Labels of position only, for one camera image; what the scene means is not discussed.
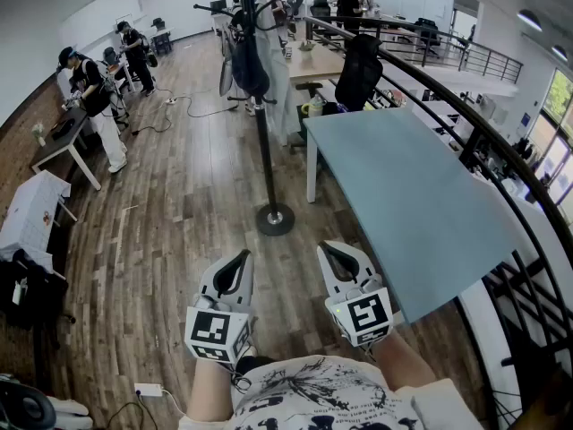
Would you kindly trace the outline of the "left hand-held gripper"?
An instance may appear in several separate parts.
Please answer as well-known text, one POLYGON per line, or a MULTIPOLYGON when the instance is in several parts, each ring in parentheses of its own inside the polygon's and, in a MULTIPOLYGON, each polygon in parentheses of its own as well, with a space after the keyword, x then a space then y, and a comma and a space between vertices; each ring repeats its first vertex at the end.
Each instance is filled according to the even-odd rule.
POLYGON ((195 358, 236 364, 252 336, 252 314, 229 305, 250 305, 254 283, 252 253, 223 257, 203 273, 201 294, 187 308, 184 342, 195 358), (227 304, 212 297, 221 297, 227 304))

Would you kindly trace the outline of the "black metal coat rack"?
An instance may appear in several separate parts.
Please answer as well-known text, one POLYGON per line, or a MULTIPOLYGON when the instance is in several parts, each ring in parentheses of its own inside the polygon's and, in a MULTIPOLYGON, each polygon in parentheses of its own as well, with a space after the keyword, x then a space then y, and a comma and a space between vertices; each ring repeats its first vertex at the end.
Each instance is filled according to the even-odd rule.
POLYGON ((268 201, 263 205, 256 214, 257 229, 265 236, 278 237, 290 232, 295 224, 295 215, 293 211, 284 203, 277 200, 271 151, 269 144, 269 128, 265 104, 276 104, 275 100, 264 98, 255 98, 249 96, 245 91, 240 89, 232 74, 232 51, 236 42, 241 37, 249 37, 255 40, 255 31, 257 27, 256 19, 265 7, 271 6, 269 0, 239 0, 239 9, 235 12, 231 10, 216 9, 196 4, 195 10, 210 11, 215 15, 224 15, 227 20, 222 23, 221 41, 224 62, 221 70, 219 82, 219 93, 224 96, 230 91, 230 86, 235 85, 243 95, 237 97, 237 101, 252 101, 255 113, 257 133, 259 137, 259 146, 261 150, 261 162, 265 178, 265 186, 268 201))

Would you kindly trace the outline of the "dark blue bag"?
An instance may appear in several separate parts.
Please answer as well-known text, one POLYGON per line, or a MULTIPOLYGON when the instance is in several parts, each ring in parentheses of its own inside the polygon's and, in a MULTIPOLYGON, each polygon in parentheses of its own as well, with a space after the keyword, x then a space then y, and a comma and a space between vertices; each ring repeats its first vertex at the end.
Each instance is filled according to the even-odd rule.
POLYGON ((249 96, 262 98, 269 90, 269 76, 263 69, 253 38, 241 37, 232 51, 232 74, 237 86, 249 96))

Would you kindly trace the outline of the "person's right forearm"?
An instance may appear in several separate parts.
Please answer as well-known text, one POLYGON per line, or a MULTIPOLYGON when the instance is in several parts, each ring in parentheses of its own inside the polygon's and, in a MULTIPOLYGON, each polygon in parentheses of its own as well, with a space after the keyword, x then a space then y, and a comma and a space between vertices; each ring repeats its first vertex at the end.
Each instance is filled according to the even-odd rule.
POLYGON ((371 352, 393 391, 404 387, 419 388, 437 381, 430 366, 397 331, 373 343, 371 352))

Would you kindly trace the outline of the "person's left forearm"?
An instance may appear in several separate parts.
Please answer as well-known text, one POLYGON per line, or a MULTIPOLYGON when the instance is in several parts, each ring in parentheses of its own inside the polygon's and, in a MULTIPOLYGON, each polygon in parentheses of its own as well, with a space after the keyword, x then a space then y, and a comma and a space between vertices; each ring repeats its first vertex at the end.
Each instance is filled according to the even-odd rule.
POLYGON ((197 359, 186 416, 198 422, 224 422, 233 413, 230 373, 216 362, 197 359))

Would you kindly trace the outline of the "light blue table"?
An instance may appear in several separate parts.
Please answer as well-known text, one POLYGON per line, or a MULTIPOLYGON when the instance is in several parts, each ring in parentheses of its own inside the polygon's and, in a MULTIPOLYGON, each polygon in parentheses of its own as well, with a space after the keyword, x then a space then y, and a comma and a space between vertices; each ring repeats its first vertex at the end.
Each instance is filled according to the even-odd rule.
POLYGON ((496 190, 405 108, 305 120, 407 322, 470 288, 517 239, 496 190))

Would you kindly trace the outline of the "pale yellow jug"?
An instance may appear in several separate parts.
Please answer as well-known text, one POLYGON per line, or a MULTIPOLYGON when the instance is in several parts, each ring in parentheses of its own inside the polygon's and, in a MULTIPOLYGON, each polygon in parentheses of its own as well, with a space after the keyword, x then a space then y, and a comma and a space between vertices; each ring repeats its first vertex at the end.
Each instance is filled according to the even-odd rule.
POLYGON ((301 106, 301 113, 308 117, 321 116, 323 114, 324 104, 324 99, 319 95, 315 95, 308 103, 301 106))

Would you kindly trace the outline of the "black mesh office chair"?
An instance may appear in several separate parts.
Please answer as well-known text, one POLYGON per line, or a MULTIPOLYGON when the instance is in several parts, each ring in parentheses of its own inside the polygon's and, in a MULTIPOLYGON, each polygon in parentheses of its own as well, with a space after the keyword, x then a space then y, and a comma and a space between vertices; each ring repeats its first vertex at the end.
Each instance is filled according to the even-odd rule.
POLYGON ((346 44, 343 71, 335 89, 337 102, 348 111, 361 111, 383 74, 378 58, 381 41, 358 34, 346 44))

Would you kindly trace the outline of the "black curved metal railing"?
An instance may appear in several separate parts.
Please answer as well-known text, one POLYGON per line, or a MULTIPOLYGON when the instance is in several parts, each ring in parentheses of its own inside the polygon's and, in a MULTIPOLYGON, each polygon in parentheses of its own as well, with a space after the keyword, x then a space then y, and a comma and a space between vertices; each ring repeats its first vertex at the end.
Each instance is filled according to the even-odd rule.
MULTIPOLYGON (((356 112, 410 110, 472 176, 497 191, 516 235, 517 249, 507 260, 440 307, 455 304, 466 327, 483 377, 487 423, 493 428, 573 430, 573 235, 568 225, 523 158, 465 101, 393 55, 382 41, 378 58, 383 74, 370 97, 404 91, 405 80, 413 80, 434 93, 444 111, 409 93, 405 107, 392 97, 381 105, 368 98, 356 112)), ((308 202, 316 197, 320 159, 308 135, 308 202)), ((440 309, 407 322, 394 300, 396 322, 417 323, 440 309)))

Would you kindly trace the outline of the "light grey hanging garment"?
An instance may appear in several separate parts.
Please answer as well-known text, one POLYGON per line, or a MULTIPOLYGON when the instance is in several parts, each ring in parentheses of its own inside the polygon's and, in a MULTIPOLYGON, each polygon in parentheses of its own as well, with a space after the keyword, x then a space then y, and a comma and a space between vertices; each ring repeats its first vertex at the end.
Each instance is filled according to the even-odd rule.
POLYGON ((256 23, 258 55, 269 76, 269 90, 264 98, 276 101, 276 104, 265 104, 268 128, 281 146, 287 146, 288 137, 300 131, 300 124, 289 67, 282 53, 278 30, 274 28, 275 18, 270 6, 258 13, 256 23))

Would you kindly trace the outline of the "pile of black bags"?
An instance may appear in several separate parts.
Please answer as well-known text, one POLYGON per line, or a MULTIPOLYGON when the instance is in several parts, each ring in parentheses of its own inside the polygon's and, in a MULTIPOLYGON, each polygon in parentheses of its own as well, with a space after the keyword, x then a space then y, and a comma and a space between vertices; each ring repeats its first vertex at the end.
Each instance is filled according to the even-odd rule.
POLYGON ((0 313, 9 325, 30 331, 46 328, 56 331, 56 324, 76 318, 64 310, 69 285, 54 273, 48 273, 32 261, 23 249, 11 258, 0 258, 0 313))

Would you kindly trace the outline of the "white cloth covered table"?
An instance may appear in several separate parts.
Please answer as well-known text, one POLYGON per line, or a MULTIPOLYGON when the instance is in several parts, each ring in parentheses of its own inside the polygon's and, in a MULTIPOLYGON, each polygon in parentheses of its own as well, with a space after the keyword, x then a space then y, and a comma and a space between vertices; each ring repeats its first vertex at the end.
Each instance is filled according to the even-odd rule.
POLYGON ((47 245, 61 197, 68 198, 71 185, 43 170, 20 185, 0 229, 0 258, 11 262, 23 250, 28 260, 53 272, 47 245))

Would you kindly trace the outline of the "wooden table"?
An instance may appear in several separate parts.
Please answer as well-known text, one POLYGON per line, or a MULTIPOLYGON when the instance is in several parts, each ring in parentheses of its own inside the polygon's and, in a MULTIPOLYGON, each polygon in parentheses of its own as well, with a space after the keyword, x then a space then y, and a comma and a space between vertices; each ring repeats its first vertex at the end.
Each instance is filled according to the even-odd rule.
POLYGON ((315 44, 311 51, 302 51, 302 41, 290 41, 286 46, 291 56, 286 63, 292 84, 337 80, 343 71, 345 59, 326 47, 315 44))

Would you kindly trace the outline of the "dark top white leg desk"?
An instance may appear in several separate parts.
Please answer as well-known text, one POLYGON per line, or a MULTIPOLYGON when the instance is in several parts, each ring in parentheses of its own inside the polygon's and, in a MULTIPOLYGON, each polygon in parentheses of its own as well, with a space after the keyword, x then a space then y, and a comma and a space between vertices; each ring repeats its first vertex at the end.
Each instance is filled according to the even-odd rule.
POLYGON ((87 149, 83 139, 81 138, 81 131, 83 128, 90 123, 90 120, 87 114, 84 111, 79 110, 78 108, 73 108, 64 112, 62 115, 62 120, 73 120, 73 125, 70 127, 70 130, 63 136, 58 139, 54 139, 52 134, 50 133, 46 138, 46 145, 40 146, 36 151, 35 155, 32 158, 30 163, 31 170, 37 174, 40 172, 40 167, 50 160, 54 159, 56 156, 59 156, 62 153, 68 152, 83 175, 89 180, 91 185, 97 190, 101 190, 101 183, 97 180, 95 175, 89 169, 86 161, 82 157, 82 155, 77 150, 75 143, 78 142, 84 150, 87 149))

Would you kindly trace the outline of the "large glass window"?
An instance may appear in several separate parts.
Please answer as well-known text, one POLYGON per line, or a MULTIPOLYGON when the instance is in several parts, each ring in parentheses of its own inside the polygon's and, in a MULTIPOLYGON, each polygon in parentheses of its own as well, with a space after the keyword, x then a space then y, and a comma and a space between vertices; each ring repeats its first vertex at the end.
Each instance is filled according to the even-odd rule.
POLYGON ((539 150, 535 175, 559 205, 573 190, 573 81, 559 69, 529 136, 539 150))

